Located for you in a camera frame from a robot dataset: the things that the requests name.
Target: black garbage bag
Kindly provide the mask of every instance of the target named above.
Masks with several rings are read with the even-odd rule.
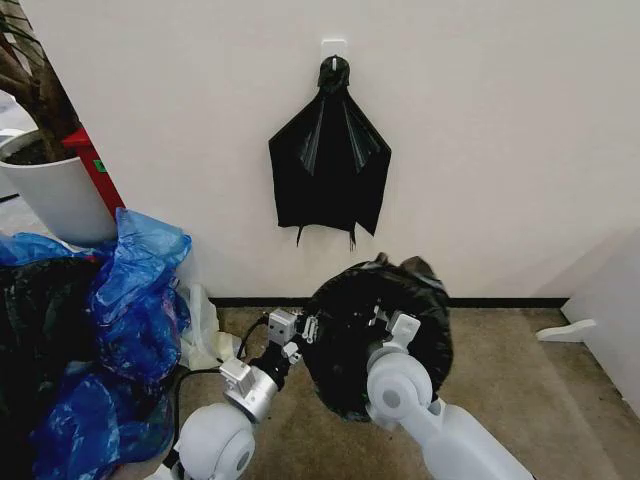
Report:
[[[84,258],[0,267],[0,451],[12,478],[31,478],[28,435],[69,361],[96,357],[85,302],[99,268]]]
[[[305,313],[318,318],[318,336],[302,347],[302,354],[327,408],[349,420],[369,419],[367,360],[389,336],[382,322],[368,325],[376,305],[389,317],[401,310],[420,320],[408,350],[427,369],[435,400],[453,361],[448,298],[431,267],[419,257],[395,266],[380,254],[322,285],[305,308]]]
[[[278,225],[371,235],[382,207],[391,149],[353,101],[349,63],[327,58],[316,97],[269,140]]]

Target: brown carpet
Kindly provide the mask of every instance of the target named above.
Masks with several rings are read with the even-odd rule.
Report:
[[[242,334],[260,311],[223,309],[223,328]],[[536,341],[535,330],[562,323],[555,310],[453,310],[455,361],[441,395],[476,416],[539,480],[640,479],[640,423],[593,357],[581,345]],[[264,341],[264,330],[256,331],[251,356]],[[222,386],[209,375],[187,380],[181,419],[223,401]],[[256,442],[245,479],[430,478],[402,430],[350,423],[329,412],[301,363]],[[144,478],[154,463],[127,465],[115,478]]]

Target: black bin liner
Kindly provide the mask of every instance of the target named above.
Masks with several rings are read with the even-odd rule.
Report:
[[[395,266],[380,254],[322,285],[305,309],[318,318],[318,337],[302,347],[302,354],[324,404],[344,418],[369,419],[367,360],[389,336],[383,322],[368,325],[376,305],[389,316],[400,310],[420,320],[408,349],[427,369],[435,400],[453,361],[448,298],[431,267],[419,257]]]

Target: white flower pot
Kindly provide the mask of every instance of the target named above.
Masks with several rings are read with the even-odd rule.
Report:
[[[38,131],[27,132],[0,145],[0,170],[60,240],[90,247],[115,238],[113,217],[79,157],[42,165],[3,161],[39,136]]]

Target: white wall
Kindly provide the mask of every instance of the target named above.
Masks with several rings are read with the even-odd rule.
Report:
[[[640,416],[640,231],[629,236],[562,307],[570,322],[593,319],[585,343]]]
[[[23,0],[125,203],[217,296],[304,296],[379,250],[454,296],[566,296],[640,220],[635,0]],[[393,149],[378,233],[276,226],[267,141],[320,40]]]

